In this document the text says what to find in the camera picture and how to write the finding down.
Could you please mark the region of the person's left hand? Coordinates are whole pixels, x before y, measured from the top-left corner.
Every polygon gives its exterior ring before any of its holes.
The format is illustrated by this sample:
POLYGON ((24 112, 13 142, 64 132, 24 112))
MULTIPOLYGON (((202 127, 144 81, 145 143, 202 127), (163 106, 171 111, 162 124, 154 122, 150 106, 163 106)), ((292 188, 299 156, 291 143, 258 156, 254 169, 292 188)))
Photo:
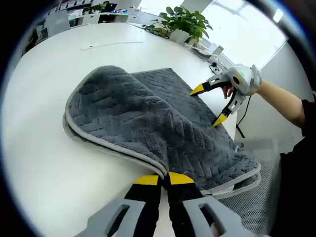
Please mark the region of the person's left hand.
POLYGON ((222 235, 221 230, 218 228, 216 222, 213 222, 210 228, 214 237, 220 237, 222 235))

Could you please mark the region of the person's right hand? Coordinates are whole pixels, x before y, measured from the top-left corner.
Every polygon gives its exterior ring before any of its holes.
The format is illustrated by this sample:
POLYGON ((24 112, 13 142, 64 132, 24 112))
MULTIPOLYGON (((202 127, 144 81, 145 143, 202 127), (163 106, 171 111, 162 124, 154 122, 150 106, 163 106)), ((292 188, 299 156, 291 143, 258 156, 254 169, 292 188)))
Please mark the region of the person's right hand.
POLYGON ((226 86, 222 86, 221 87, 223 94, 224 94, 224 98, 227 99, 231 96, 231 94, 234 92, 235 88, 233 85, 229 84, 226 86))

